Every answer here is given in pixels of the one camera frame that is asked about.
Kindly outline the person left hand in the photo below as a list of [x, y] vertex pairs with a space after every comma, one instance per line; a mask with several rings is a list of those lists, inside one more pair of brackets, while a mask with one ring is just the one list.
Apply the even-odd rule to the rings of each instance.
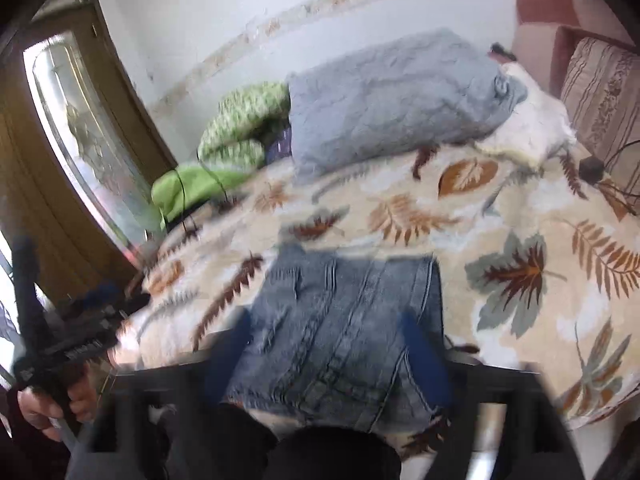
[[[93, 419], [98, 406], [98, 395], [93, 388], [90, 377], [90, 367], [84, 366], [82, 375], [67, 389], [70, 399], [68, 406], [78, 422], [88, 422]], [[55, 426], [53, 419], [64, 418], [62, 408], [47, 393], [37, 392], [33, 388], [26, 388], [17, 393], [17, 402], [26, 422], [29, 422], [44, 436], [55, 442], [62, 441], [60, 428]]]

